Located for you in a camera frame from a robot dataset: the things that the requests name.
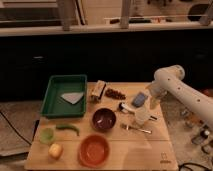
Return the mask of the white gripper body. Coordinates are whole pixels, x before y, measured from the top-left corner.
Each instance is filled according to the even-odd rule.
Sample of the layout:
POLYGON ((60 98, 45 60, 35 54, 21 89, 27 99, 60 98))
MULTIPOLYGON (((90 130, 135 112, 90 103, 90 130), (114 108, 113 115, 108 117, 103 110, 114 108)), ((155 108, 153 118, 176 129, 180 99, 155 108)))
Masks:
POLYGON ((155 81, 151 82, 146 89, 150 93, 150 108, 155 109, 166 95, 166 91, 155 81))

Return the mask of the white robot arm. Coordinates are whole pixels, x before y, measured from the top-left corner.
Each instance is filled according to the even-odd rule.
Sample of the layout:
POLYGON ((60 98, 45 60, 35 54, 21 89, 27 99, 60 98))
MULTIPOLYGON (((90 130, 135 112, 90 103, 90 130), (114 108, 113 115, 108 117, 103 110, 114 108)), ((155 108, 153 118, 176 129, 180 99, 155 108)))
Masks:
POLYGON ((180 65, 157 69, 148 85, 150 95, 159 98, 166 92, 171 93, 213 131, 213 98, 185 84, 184 77, 185 70, 180 65))

